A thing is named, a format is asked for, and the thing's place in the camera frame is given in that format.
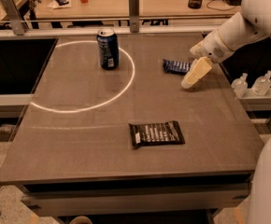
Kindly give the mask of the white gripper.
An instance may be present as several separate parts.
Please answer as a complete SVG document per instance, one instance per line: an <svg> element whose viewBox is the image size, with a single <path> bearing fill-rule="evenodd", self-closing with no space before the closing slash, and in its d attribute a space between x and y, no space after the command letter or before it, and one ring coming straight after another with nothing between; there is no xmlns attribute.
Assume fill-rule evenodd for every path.
<svg viewBox="0 0 271 224"><path fill-rule="evenodd" d="M181 81L181 87L191 89L212 69L213 63L221 63L231 57L234 41L231 30L218 28L191 47L190 53L199 59L193 61L190 71Z"/></svg>

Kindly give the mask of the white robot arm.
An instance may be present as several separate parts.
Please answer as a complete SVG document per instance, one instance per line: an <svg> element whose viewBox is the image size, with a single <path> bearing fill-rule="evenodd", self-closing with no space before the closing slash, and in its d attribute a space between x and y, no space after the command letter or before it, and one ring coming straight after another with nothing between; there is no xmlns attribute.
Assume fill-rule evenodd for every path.
<svg viewBox="0 0 271 224"><path fill-rule="evenodd" d="M181 82L189 89L239 48L271 38L271 0L242 0L241 10L190 49L195 57ZM271 224L271 137L263 147L252 180L247 224Z"/></svg>

